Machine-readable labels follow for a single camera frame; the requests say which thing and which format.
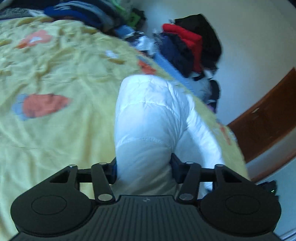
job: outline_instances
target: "bed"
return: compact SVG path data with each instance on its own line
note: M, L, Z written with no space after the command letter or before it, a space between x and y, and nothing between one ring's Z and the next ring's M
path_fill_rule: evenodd
M45 30L51 40L17 48L27 35ZM110 61L106 51L120 62ZM115 157L115 105L124 78L142 74L135 49L82 22L48 17L20 18L0 25L0 240L16 234L10 218L13 200L74 163L90 168ZM150 61L155 75L173 78ZM55 113L22 120L12 111L19 94L63 95L70 103ZM228 145L215 115L196 97L195 109L213 131L225 163L247 177L243 156ZM92 187L82 187L92 196Z

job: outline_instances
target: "red garment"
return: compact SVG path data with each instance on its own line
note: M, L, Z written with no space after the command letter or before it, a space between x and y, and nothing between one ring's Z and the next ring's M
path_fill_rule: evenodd
M200 57L202 53L202 37L198 34L190 32L178 25L165 23L163 31L171 34L177 34L181 40L192 51L194 56L193 71L201 72Z

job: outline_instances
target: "white cloth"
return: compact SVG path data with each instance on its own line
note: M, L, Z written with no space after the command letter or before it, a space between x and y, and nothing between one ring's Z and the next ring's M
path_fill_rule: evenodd
M192 96L174 81L154 75L123 80L116 104L116 197L175 195L178 189L169 165L172 153L204 168L224 164L221 149L194 108ZM199 198L205 195L200 186Z

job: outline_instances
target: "pile of clothes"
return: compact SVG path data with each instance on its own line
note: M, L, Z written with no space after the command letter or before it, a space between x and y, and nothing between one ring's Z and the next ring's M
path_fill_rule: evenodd
M102 32L125 24L115 6L105 0L0 0L0 11L0 19L45 14L55 20L79 20Z
M155 45L161 54L184 76L199 73L195 80L203 78L204 69L213 75L217 70L222 48L209 22L202 14L175 19L174 24L163 24L163 32L153 31Z

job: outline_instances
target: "silver screw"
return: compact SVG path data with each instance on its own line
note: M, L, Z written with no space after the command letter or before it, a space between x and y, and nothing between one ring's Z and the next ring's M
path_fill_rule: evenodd
M108 193L103 193L98 196L98 199L103 202L110 201L112 198L113 198L113 196Z
M183 193L179 196L179 198L183 201L190 201L193 199L193 196L190 193Z

